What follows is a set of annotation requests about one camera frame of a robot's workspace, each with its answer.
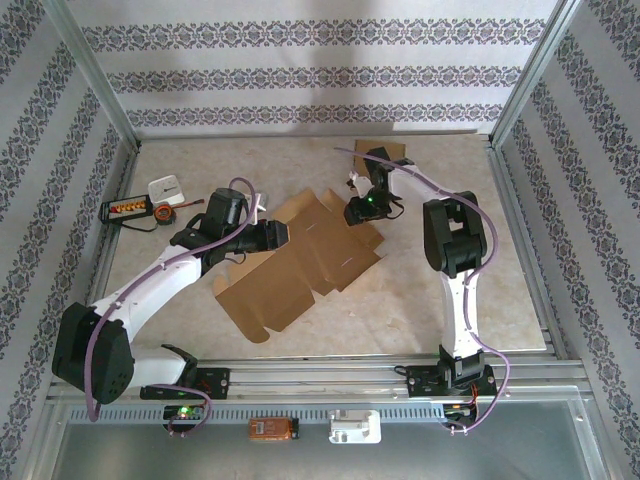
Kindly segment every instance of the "mounting plate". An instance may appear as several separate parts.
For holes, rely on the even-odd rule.
[[[440,380],[437,365],[410,365],[396,367],[396,373],[406,376],[409,398],[446,397],[450,395],[471,395],[471,383],[478,387],[479,395],[494,396],[498,393],[491,365],[485,365],[482,377],[461,388],[447,388]]]
[[[198,368],[195,381],[189,387],[206,393],[211,400],[226,400],[230,373],[231,370],[228,368]],[[142,400],[202,400],[199,395],[157,387],[142,387],[140,398]]]

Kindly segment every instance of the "patterned wallpaper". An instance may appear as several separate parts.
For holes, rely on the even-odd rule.
[[[0,479],[17,478],[66,305],[84,301],[103,194],[129,148],[37,1],[0,3]]]
[[[489,133],[554,5],[70,3],[143,138]]]
[[[640,478],[640,2],[586,1],[503,153],[624,478]]]

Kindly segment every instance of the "battery pack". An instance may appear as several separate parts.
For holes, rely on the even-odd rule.
[[[104,202],[100,206],[102,223],[121,224],[127,220],[149,217],[153,215],[153,204],[149,195],[123,198],[112,202]]]
[[[297,418],[267,417],[249,420],[249,438],[267,442],[296,440],[300,437]]]

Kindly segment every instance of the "cardboard box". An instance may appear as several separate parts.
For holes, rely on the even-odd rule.
[[[406,146],[404,143],[381,142],[379,140],[356,140],[356,152],[367,153],[373,148],[384,147],[387,149],[391,161],[401,160],[406,157]],[[364,165],[362,157],[354,155],[353,162],[358,175],[368,177],[367,167]]]
[[[322,202],[306,189],[272,217],[289,226],[289,243],[275,252],[248,255],[214,278],[213,292],[243,335],[253,343],[281,332],[315,303],[312,290],[343,291],[380,260],[373,251],[384,238],[369,225],[350,228],[346,203],[333,191]]]

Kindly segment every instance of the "orange coil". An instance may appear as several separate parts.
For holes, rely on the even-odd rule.
[[[169,205],[160,205],[153,211],[158,225],[171,225],[176,219],[176,212]]]

